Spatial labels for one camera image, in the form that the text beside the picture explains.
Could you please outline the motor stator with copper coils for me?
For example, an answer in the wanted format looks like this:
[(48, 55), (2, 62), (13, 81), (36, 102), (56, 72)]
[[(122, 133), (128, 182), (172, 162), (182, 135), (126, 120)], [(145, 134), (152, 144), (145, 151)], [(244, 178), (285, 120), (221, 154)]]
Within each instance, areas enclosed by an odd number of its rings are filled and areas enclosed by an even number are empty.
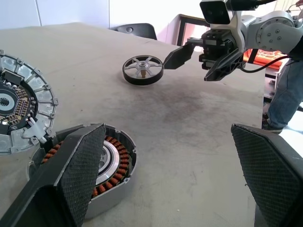
[[(82, 125), (56, 132), (50, 143), (34, 151), (27, 166), (27, 179), (49, 160), (63, 140)], [(92, 219), (121, 202), (132, 188), (130, 180), (136, 168), (136, 144), (132, 138), (114, 126), (106, 125), (96, 185), (88, 205), (86, 220)]]

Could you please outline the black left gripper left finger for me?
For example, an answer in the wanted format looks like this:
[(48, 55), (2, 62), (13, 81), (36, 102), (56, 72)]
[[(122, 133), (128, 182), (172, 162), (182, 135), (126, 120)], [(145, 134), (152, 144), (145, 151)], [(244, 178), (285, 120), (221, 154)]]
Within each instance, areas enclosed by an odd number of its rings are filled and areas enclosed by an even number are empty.
[(63, 140), (0, 219), (0, 227), (81, 227), (98, 175), (106, 127), (82, 127)]

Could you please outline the orange patterned crate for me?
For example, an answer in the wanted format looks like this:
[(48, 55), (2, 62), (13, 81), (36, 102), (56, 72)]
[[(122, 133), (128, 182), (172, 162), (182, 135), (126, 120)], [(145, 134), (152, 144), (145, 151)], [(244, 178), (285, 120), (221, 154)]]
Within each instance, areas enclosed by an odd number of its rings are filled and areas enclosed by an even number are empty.
[[(285, 54), (282, 54), (279, 51), (275, 51), (275, 52), (266, 52), (263, 50), (258, 50), (257, 55), (254, 59), (254, 64), (260, 65), (260, 66), (264, 66), (268, 63), (270, 63), (271, 61), (278, 59), (280, 57), (285, 56)], [(273, 63), (272, 65), (270, 65), (269, 67), (275, 70), (279, 70), (280, 67), (282, 66), (282, 64), (284, 63), (285, 59), (279, 60), (275, 63)]]

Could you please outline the black chair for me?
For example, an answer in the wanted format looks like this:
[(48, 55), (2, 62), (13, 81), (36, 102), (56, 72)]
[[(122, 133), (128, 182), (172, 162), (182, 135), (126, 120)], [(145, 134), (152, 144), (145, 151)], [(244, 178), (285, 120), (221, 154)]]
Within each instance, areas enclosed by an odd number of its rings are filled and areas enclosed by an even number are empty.
[(138, 37), (158, 40), (154, 26), (149, 23), (119, 25), (111, 28), (111, 30), (121, 32), (124, 34), (131, 34)]

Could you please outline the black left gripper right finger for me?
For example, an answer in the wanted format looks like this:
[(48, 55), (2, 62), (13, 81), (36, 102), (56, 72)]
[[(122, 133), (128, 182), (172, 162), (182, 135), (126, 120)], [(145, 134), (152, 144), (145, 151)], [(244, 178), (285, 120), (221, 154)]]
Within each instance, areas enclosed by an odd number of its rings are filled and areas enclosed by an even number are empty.
[(303, 157), (270, 131), (233, 124), (246, 183), (268, 227), (303, 227)]

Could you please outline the black round gear wheel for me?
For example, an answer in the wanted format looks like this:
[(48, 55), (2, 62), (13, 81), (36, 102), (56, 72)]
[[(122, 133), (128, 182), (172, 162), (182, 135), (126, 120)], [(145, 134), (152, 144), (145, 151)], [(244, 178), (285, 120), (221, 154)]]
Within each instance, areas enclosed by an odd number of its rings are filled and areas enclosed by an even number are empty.
[(147, 86), (159, 81), (164, 73), (162, 61), (151, 55), (138, 55), (122, 66), (124, 79), (136, 86)]

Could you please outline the person in blue jeans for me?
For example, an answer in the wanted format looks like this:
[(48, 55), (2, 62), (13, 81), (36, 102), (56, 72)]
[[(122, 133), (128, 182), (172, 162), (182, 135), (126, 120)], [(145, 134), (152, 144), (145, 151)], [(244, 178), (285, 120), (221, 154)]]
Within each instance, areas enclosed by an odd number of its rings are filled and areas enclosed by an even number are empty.
[(278, 77), (276, 91), (267, 113), (262, 117), (262, 129), (279, 134), (303, 102), (303, 57), (288, 60)]

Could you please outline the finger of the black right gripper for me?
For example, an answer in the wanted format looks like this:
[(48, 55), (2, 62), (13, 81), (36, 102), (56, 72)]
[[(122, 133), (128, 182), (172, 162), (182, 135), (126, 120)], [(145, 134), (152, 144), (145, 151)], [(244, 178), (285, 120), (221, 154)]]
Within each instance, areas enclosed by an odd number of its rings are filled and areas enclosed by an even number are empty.
[(195, 46), (193, 44), (185, 44), (168, 54), (165, 58), (163, 67), (166, 70), (175, 70), (191, 59)]
[(237, 68), (242, 68), (244, 65), (243, 53), (234, 50), (231, 53), (220, 57), (207, 72), (204, 81), (220, 81), (225, 76), (231, 74)]

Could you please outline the dark brown framed panel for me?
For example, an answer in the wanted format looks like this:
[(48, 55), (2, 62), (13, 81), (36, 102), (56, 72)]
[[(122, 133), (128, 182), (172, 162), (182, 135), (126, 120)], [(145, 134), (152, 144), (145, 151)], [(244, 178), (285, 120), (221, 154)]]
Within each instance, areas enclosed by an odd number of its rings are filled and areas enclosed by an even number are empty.
[(182, 46), (183, 41), (184, 41), (184, 35), (185, 35), (185, 30), (186, 30), (186, 25), (187, 24), (193, 24), (193, 25), (198, 25), (198, 26), (205, 26), (205, 27), (210, 27), (210, 25), (206, 22), (204, 18), (199, 18), (199, 17), (193, 17), (193, 16), (188, 16), (184, 14), (179, 14), (179, 30), (178, 30), (178, 36), (177, 36), (177, 46)]

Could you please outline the grey round sanding disc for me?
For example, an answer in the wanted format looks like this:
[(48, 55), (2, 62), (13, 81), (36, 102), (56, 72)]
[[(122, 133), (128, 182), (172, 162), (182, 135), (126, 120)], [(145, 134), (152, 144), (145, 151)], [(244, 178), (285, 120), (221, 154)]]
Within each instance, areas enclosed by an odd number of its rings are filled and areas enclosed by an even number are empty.
[(39, 69), (0, 50), (0, 155), (46, 143), (57, 106)]

